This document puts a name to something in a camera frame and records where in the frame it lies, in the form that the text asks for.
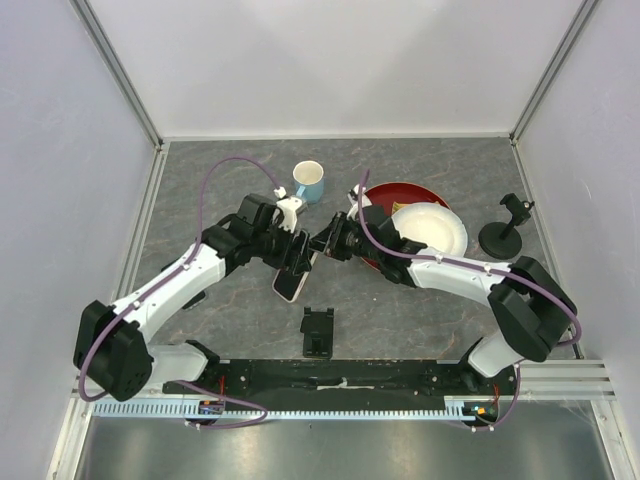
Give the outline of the phone with beige case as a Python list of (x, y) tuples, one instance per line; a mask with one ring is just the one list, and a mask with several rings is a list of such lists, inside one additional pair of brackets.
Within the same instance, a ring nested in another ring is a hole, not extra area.
[(288, 303), (293, 303), (298, 298), (317, 257), (318, 253), (314, 252), (310, 259), (309, 269), (303, 273), (292, 274), (279, 270), (272, 282), (272, 290), (276, 295)]

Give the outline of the black folding phone stand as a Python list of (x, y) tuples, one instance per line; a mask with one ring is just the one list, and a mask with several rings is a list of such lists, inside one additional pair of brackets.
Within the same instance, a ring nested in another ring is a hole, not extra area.
[(329, 360), (333, 356), (335, 310), (305, 307), (300, 325), (304, 358)]

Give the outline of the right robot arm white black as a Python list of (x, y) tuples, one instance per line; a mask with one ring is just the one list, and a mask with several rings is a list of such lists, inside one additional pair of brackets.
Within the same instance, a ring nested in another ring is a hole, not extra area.
[(491, 309), (498, 330), (480, 339), (458, 368), (458, 381), (477, 394), (522, 360), (542, 363), (577, 319), (577, 308), (536, 259), (482, 262), (442, 252), (401, 233), (380, 206), (337, 213), (315, 235), (313, 250), (339, 261), (369, 259), (389, 281), (440, 290)]

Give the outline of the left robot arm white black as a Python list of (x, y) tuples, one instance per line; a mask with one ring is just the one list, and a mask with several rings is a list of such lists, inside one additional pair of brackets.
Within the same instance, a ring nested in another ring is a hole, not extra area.
[(154, 345), (159, 329), (187, 303), (258, 258), (277, 271), (310, 268), (309, 235), (297, 227), (297, 196), (247, 195), (237, 212), (202, 230), (158, 276), (124, 298), (90, 303), (81, 314), (73, 363), (80, 397), (127, 401), (147, 384), (185, 381), (198, 393), (219, 382), (216, 356), (196, 341)]

